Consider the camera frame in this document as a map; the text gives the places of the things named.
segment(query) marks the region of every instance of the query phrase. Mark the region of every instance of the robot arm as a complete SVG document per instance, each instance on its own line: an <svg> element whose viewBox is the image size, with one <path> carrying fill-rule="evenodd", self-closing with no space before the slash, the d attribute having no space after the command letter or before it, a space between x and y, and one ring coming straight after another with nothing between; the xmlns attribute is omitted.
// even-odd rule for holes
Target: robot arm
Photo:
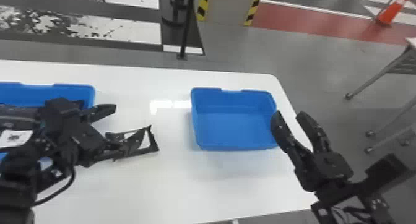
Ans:
<svg viewBox="0 0 416 224"><path fill-rule="evenodd" d="M327 135L319 124L304 112L297 121L313 146L313 152L302 146L278 111L271 121L271 131L280 148L288 154L302 188L314 192L318 202L311 206L320 224L336 224L333 207L352 197L358 197L363 208L345 207L363 223L393 224L388 205L381 193L409 179L415 170L408 169L393 154L386 155L366 170L367 179L352 183L353 171L342 155L332 151Z"/></svg>
<svg viewBox="0 0 416 224"><path fill-rule="evenodd" d="M33 115L36 119L30 120L37 123L31 138L24 145L9 149L0 162L1 223L33 223L31 207L45 203L66 190L74 182L75 166L90 167L107 159L117 160L158 151L150 126L117 134L106 133L105 137L92 127L91 123L113 114L115 109L115 105L98 105L80 110L74 102L57 98L46 101L44 107L36 110ZM125 134L132 132L133 135L125 138ZM145 132L148 133L150 146L140 149ZM41 169L42 158L49 158L51 166ZM64 187L37 200L38 193L68 177Z"/></svg>

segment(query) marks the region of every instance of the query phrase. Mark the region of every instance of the cable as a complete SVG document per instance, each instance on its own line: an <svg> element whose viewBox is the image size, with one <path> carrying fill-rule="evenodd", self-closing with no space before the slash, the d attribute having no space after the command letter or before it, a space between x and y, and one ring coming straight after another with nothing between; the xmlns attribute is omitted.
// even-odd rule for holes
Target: cable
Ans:
<svg viewBox="0 0 416 224"><path fill-rule="evenodd" d="M71 178L69 178L69 181L65 184L65 186L61 187L60 189L58 189L56 192L52 193L51 195L36 201L33 206L38 206L38 205L41 205L45 202L48 202L49 200L55 198L57 195L61 194L63 191L68 189L73 184L73 182L75 180L75 175L76 175L75 168L73 166L71 166L71 167L69 167L69 169L71 171Z"/></svg>

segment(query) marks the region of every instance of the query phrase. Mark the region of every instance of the blue tray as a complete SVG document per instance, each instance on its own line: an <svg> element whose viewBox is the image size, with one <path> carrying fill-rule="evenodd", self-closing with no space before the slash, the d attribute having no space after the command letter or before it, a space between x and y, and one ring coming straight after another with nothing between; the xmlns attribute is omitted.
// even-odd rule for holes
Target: blue tray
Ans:
<svg viewBox="0 0 416 224"><path fill-rule="evenodd" d="M95 89L90 85L54 84L24 85L17 82L0 82L0 103L20 107L40 107L45 101L65 97L71 101L83 100L83 109L94 105ZM0 160L5 156L0 153Z"/></svg>
<svg viewBox="0 0 416 224"><path fill-rule="evenodd" d="M196 142L204 150L258 150L277 146L270 121L276 111L265 91L191 91Z"/></svg>

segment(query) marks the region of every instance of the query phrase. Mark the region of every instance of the orange traffic cone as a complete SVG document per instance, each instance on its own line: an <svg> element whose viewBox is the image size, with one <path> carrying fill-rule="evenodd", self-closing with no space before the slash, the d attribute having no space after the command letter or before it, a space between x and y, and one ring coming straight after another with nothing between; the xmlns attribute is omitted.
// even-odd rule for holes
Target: orange traffic cone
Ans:
<svg viewBox="0 0 416 224"><path fill-rule="evenodd" d="M395 0L393 4L383 10L378 16L377 21L383 24L389 25L396 17L396 15L402 10L404 4L408 0Z"/></svg>

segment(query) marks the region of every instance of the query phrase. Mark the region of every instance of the gray floor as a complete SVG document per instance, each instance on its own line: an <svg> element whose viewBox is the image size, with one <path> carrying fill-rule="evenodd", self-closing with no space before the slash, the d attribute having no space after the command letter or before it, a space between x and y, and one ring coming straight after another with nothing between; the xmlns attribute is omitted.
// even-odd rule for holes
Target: gray floor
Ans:
<svg viewBox="0 0 416 224"><path fill-rule="evenodd" d="M392 143L372 155L363 153L371 143L363 133L415 95L416 77L387 75L354 100L343 99L404 47L211 23L200 23L199 27L206 57L190 56L189 61L177 61L174 54L7 40L0 41L0 58L273 74L295 110L304 110L321 123L334 150L351 163L354 181L363 179L364 169L388 152L416 166L412 165L414 146L403 148ZM415 115L413 111L404 116L396 127L411 123ZM412 179L385 195L397 223L415 223L415 186L416 179ZM240 223L317 221L306 210L247 218Z"/></svg>

